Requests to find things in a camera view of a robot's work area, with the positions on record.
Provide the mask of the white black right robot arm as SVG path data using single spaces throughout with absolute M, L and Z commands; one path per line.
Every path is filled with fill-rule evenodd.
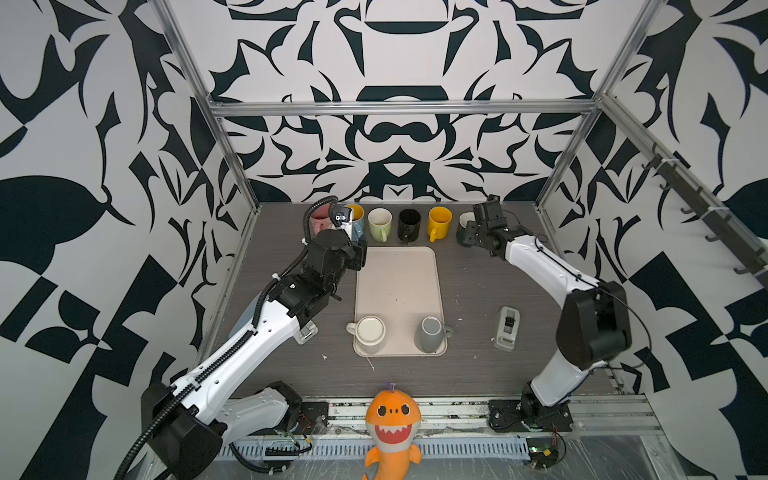
M 474 213 L 462 244 L 481 247 L 520 269 L 561 308 L 556 351 L 526 384 L 512 421 L 543 429 L 593 370 L 632 346 L 626 292 L 616 282 L 601 281 L 563 263 L 525 228 L 509 226 L 504 216 L 491 219 Z

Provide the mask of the beige plastic tray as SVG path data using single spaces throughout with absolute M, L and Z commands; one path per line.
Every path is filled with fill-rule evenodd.
M 431 352 L 417 342 L 423 320 L 436 318 L 447 330 L 438 276 L 437 258 L 427 246 L 370 247 L 358 272 L 355 292 L 356 323 L 376 317 L 384 331 L 376 344 L 362 341 L 349 325 L 355 353 L 364 358 L 438 357 L 446 353 L 448 338 Z

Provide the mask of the left grey docking plate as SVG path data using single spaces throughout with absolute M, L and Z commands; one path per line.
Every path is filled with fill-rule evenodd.
M 303 327 L 301 327 L 296 334 L 294 335 L 294 339 L 299 345 L 306 344 L 309 340 L 311 340 L 314 336 L 317 335 L 319 329 L 316 326 L 316 324 L 313 321 L 308 321 Z

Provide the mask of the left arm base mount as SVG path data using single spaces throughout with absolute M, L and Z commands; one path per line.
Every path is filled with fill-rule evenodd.
M 283 429 L 298 435 L 322 432 L 328 426 L 329 403 L 309 401 L 292 404 L 287 410 Z

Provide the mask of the yellow mug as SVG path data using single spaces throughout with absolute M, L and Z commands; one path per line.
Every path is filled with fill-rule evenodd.
M 433 207 L 428 213 L 427 234 L 431 243 L 446 238 L 449 234 L 452 212 L 442 206 Z

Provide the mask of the grey mug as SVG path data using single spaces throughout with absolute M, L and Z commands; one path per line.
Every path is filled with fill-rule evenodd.
M 454 330 L 446 326 L 440 319 L 428 316 L 416 328 L 414 344 L 420 352 L 435 354 L 453 334 Z

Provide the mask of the blue butterfly mug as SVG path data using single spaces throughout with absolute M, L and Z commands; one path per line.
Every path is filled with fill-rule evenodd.
M 365 229 L 365 210 L 358 204 L 348 204 L 348 207 L 352 210 L 352 241 L 358 242 L 364 235 Z

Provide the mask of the aluminium frame rail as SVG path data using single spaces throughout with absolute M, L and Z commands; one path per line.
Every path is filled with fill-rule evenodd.
M 584 113 L 596 102 L 589 99 L 566 100 L 461 100 L 461 101 L 363 101 L 363 102 L 251 102 L 209 101 L 216 117 L 246 116 L 344 116 L 344 115 L 426 115 L 426 114 L 506 114 L 506 113 Z

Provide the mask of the grey docking plate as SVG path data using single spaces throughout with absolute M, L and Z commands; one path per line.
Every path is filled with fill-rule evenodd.
M 316 324 L 313 321 L 308 321 L 303 327 L 301 327 L 296 334 L 294 335 L 294 339 L 299 345 L 306 344 L 309 340 L 311 340 L 314 336 L 317 335 L 319 329 L 316 326 Z
M 517 334 L 520 326 L 520 312 L 510 306 L 502 306 L 499 311 L 494 345 L 505 352 L 514 350 Z

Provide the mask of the right grey docking plate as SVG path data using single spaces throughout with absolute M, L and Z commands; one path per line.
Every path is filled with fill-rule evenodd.
M 517 334 L 520 326 L 520 312 L 510 306 L 502 306 L 499 311 L 494 345 L 505 352 L 514 350 Z

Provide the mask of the light green mug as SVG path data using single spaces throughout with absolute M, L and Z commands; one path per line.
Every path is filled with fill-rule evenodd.
M 371 239 L 386 243 L 391 235 L 392 213 L 385 208 L 375 208 L 368 213 L 368 232 Z

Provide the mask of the white cream mug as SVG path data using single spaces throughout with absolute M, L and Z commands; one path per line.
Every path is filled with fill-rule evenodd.
M 353 347 L 360 356 L 370 357 L 377 354 L 386 337 L 386 325 L 376 316 L 367 316 L 345 326 L 354 337 Z

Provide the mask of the black mug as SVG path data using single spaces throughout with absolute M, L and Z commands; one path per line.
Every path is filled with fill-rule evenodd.
M 413 208 L 402 210 L 398 215 L 397 236 L 403 244 L 415 242 L 420 233 L 421 214 Z

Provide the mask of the pink ghost pattern mug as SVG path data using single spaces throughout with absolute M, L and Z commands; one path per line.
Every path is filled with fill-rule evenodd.
M 310 227 L 313 236 L 320 231 L 331 229 L 333 224 L 329 216 L 329 204 L 324 204 L 315 209 L 310 216 Z

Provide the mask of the dark green mug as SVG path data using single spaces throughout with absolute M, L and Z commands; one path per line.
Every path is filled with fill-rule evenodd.
M 464 242 L 467 235 L 467 224 L 474 220 L 475 215 L 472 211 L 464 212 L 459 216 L 456 230 L 456 241 L 460 246 L 465 247 Z

